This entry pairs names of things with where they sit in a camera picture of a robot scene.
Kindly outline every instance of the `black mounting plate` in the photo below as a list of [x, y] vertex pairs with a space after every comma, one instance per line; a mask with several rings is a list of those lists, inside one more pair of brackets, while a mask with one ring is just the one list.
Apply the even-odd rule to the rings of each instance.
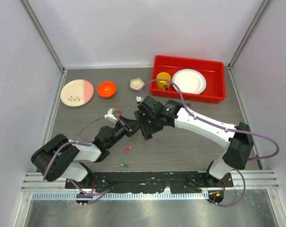
[[[170, 171], [170, 172], [94, 172], [95, 191], [111, 189], [112, 193], [161, 193], [168, 186], [171, 193], [201, 192], [202, 188], [211, 188], [205, 172]], [[223, 178], [225, 187], [233, 187], [231, 174]], [[75, 187], [66, 181], [65, 188]]]

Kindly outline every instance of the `metal floor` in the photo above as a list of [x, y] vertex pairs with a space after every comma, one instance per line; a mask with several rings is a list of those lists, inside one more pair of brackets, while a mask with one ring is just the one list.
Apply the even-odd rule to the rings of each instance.
[[[137, 91], [129, 88], [132, 78], [141, 77], [144, 81], [151, 78], [152, 68], [124, 68], [124, 69], [92, 69], [68, 70], [65, 84], [75, 79], [90, 81], [95, 89], [92, 99], [80, 107], [69, 107], [60, 102], [52, 136], [65, 134], [71, 140], [84, 142], [79, 132], [93, 120], [104, 116], [109, 108], [120, 109], [123, 116], [135, 119], [133, 112], [137, 110]], [[117, 86], [114, 97], [101, 98], [97, 93], [97, 86], [103, 81], [112, 81]], [[226, 99], [219, 104], [188, 101], [192, 110], [215, 120], [238, 124], [243, 121], [234, 87], [228, 69], [225, 68]], [[148, 88], [142, 92], [143, 96], [151, 95]], [[169, 98], [154, 96], [154, 99], [166, 103]], [[94, 137], [98, 130], [105, 126], [113, 126], [106, 120], [98, 121], [83, 133], [87, 138]], [[110, 149], [110, 155], [100, 163], [85, 162], [93, 171], [125, 171], [120, 163], [129, 165], [127, 171], [206, 171], [212, 160], [217, 159], [224, 149], [209, 139], [191, 131], [165, 127], [154, 134], [153, 139], [145, 141], [140, 131], [131, 138], [123, 138]], [[256, 161], [247, 163], [246, 170], [257, 170]]]
[[[241, 194], [242, 190], [226, 191], [224, 203], [234, 203]], [[278, 226], [267, 190], [248, 190], [244, 200], [230, 208], [217, 207], [206, 200], [100, 201], [87, 207], [71, 207], [74, 204], [32, 201], [25, 227]]]

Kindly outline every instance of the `cup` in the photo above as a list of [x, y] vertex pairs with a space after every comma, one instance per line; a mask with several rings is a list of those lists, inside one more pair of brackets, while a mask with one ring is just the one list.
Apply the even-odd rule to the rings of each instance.
[[[169, 73], [167, 72], [160, 72], [157, 76], [157, 79], [167, 79], [167, 80], [171, 80], [171, 76]], [[168, 90], [170, 86], [170, 83], [164, 80], [158, 80], [156, 82], [156, 88], [160, 89], [160, 90]]]

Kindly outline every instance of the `pink plate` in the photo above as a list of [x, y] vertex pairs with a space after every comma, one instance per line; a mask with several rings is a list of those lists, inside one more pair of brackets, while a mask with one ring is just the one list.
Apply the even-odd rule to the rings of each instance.
[[87, 103], [94, 94], [92, 84], [83, 79], [77, 79], [66, 84], [61, 91], [61, 100], [68, 106], [81, 106]]

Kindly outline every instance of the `red plastic bin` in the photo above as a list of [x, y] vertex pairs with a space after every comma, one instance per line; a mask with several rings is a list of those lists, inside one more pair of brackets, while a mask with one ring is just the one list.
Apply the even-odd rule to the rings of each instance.
[[[192, 69], [200, 72], [205, 77], [207, 83], [206, 89], [199, 95], [183, 93], [185, 100], [219, 103], [226, 98], [224, 64], [219, 61], [157, 55], [151, 79], [156, 79], [157, 74], [160, 72], [167, 72], [173, 77], [177, 71], [183, 69]], [[157, 89], [156, 82], [151, 82], [150, 90], [154, 96], [180, 98], [180, 94], [172, 85], [165, 91]]]

